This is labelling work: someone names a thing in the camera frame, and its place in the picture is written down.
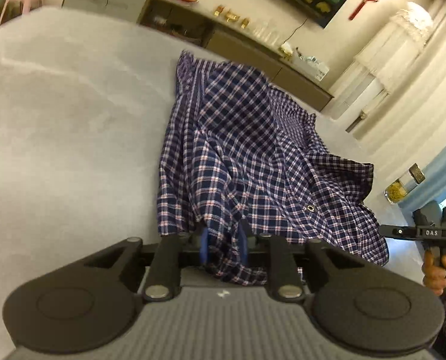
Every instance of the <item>white logo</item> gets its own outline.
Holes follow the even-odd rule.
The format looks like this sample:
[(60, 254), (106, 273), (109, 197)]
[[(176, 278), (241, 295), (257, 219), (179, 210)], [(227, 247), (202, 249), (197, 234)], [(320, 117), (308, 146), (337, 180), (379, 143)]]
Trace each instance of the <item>white logo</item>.
[(217, 292), (217, 295), (220, 298), (225, 298), (227, 295), (231, 295), (231, 292), (227, 291), (227, 290), (222, 290), (221, 292)]

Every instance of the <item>black circular joint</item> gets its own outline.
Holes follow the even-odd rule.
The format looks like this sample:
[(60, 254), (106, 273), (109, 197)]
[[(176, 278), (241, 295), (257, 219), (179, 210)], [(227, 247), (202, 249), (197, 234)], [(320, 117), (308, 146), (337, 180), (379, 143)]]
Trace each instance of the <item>black circular joint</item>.
[(62, 271), (25, 283), (3, 307), (16, 345), (68, 354), (100, 347), (121, 335), (136, 316), (132, 292), (98, 271)]
[(444, 319), (440, 300), (428, 288), (366, 267), (340, 271), (315, 295), (312, 313), (332, 340), (379, 357), (427, 347)]

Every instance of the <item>gray ribbed plastic surface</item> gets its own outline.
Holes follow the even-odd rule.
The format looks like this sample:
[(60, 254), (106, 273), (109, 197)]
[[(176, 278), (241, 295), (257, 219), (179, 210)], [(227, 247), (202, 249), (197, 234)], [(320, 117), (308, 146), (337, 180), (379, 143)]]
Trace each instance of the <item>gray ribbed plastic surface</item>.
[[(7, 360), (363, 360), (323, 337), (302, 307), (264, 288), (184, 287), (178, 298), (147, 305), (112, 343), (75, 355), (16, 349)], [(427, 351), (404, 358), (434, 359)]]

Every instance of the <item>black cable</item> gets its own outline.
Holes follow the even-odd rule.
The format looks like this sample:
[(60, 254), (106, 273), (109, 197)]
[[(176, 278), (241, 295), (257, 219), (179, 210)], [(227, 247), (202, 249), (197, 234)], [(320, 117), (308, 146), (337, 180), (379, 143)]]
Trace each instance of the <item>black cable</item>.
[(305, 25), (305, 23), (306, 23), (306, 21), (308, 20), (308, 17), (305, 19), (305, 21), (303, 22), (303, 24), (301, 25), (301, 26), (299, 26), (299, 27), (297, 27), (297, 28), (295, 28), (294, 29), (294, 31), (293, 31), (293, 33), (288, 37), (288, 39), (286, 39), (284, 42), (286, 42), (287, 40), (290, 40), (290, 38), (294, 35), (294, 33), (296, 32), (296, 31), (298, 31), (301, 27), (303, 27), (304, 25)]

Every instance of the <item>human hand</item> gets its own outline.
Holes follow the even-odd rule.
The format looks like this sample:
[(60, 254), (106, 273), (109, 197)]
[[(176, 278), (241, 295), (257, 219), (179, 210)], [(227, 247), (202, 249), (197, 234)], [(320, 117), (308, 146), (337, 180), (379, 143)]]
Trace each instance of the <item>human hand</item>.
[[(441, 264), (446, 268), (446, 256), (441, 258)], [(440, 296), (446, 288), (446, 270), (434, 265), (434, 258), (429, 250), (425, 251), (425, 260), (421, 270), (425, 274), (423, 284)]]

